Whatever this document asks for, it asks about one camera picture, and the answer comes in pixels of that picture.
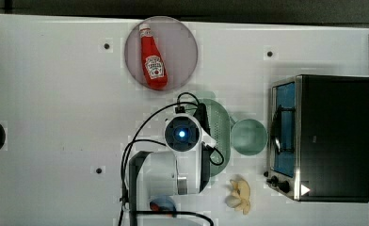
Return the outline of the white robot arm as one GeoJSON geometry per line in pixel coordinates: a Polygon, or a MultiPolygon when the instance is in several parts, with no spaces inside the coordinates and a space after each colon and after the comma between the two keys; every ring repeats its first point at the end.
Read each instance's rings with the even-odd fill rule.
{"type": "Polygon", "coordinates": [[[216,141],[210,136],[207,115],[180,113],[166,122],[162,152],[140,151],[129,161],[127,180],[130,226],[160,214],[186,216],[167,206],[174,195],[201,193],[210,179],[210,155],[216,141]]]}

